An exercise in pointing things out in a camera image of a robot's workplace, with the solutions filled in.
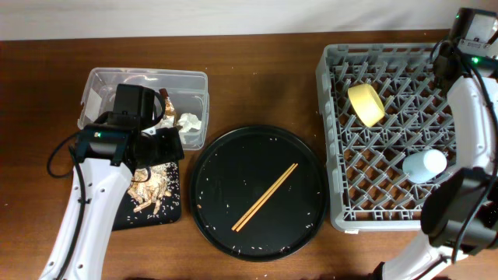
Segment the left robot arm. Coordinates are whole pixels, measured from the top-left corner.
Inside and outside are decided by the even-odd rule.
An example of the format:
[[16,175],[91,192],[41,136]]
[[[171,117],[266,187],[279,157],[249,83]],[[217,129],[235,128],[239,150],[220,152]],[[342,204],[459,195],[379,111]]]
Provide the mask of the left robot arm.
[[184,158],[177,128],[160,128],[167,91],[120,84],[114,105],[68,137],[71,193],[42,279],[99,279],[135,171]]

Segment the grey dishwasher rack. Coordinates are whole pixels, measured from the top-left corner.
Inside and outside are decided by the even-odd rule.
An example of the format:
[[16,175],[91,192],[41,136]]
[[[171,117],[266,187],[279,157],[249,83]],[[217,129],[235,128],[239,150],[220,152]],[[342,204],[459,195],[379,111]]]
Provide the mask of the grey dishwasher rack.
[[[316,68],[326,141],[331,224],[345,233],[419,230],[426,198],[454,170],[451,108],[434,85],[431,44],[330,44]],[[370,84],[385,115],[373,127],[357,117],[348,89]],[[404,159],[441,151],[445,171],[414,184]]]

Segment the round black serving tray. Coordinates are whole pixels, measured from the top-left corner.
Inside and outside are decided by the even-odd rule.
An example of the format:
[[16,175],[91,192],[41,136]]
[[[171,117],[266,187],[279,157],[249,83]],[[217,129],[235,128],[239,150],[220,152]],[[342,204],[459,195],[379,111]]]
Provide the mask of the round black serving tray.
[[190,206],[202,235],[244,261],[297,252],[319,231],[329,203],[327,176],[293,133],[266,125],[230,131],[198,158]]

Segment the clear plastic waste bin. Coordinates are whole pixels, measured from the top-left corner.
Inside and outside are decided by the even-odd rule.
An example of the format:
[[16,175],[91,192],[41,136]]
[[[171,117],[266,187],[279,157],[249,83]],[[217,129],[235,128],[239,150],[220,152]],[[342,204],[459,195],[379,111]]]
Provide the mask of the clear plastic waste bin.
[[102,113],[111,111],[119,84],[144,86],[155,91],[166,89],[178,115],[194,114],[201,121],[198,130],[181,132],[185,151],[201,149],[209,122],[208,77],[204,72],[148,68],[94,68],[83,90],[83,105],[78,128],[94,122]]

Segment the food scraps and rice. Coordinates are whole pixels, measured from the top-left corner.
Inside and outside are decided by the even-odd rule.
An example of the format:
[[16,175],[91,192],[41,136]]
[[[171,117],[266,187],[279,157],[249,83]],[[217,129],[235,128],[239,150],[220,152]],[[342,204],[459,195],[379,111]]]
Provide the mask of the food scraps and rice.
[[165,163],[135,171],[127,190],[133,212],[147,219],[162,218],[180,209],[180,179],[177,163]]

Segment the gold foil wrapper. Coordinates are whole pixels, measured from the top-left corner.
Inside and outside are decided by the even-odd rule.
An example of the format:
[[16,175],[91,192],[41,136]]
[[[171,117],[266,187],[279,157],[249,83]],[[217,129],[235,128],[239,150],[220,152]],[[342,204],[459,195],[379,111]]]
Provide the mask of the gold foil wrapper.
[[174,105],[171,102],[170,96],[166,89],[160,89],[159,93],[165,101],[165,113],[159,123],[159,128],[175,127],[177,125],[178,116],[176,110],[174,109]]

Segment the white tissue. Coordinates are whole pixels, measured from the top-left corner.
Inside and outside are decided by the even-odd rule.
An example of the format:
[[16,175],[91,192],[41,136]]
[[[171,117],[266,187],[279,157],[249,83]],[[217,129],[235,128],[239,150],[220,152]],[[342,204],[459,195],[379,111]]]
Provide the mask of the white tissue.
[[186,133],[189,131],[199,131],[201,126],[202,122],[195,114],[183,113],[180,117],[176,117],[175,115],[166,115],[156,125],[156,129],[177,128],[180,133]]

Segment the black rectangular tray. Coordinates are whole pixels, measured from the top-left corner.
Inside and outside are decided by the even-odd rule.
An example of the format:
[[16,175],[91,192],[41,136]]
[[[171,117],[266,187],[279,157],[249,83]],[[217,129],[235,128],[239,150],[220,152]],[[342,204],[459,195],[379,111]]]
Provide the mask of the black rectangular tray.
[[138,169],[118,207],[113,230],[176,222],[181,217],[177,162]]

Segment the blue cup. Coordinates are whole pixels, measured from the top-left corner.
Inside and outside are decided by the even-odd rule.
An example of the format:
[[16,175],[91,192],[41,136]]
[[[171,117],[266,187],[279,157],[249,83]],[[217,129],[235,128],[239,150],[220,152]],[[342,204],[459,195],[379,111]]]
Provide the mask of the blue cup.
[[447,159],[436,149],[428,149],[406,157],[402,170],[408,174],[408,180],[414,184],[424,184],[445,171]]

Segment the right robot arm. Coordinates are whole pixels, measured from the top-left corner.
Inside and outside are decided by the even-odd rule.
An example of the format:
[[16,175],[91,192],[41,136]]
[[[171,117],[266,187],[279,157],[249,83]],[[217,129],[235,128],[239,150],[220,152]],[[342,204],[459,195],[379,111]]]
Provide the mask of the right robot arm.
[[430,59],[454,121],[454,170],[423,203],[416,238],[371,279],[433,279],[497,248],[496,12],[460,8]]

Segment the yellow bowl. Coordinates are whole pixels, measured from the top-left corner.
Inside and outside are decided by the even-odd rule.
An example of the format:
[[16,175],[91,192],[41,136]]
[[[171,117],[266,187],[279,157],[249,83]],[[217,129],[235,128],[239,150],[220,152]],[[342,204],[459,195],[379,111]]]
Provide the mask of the yellow bowl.
[[384,117],[384,105],[370,84],[350,87],[347,93],[357,117],[366,127],[373,127]]

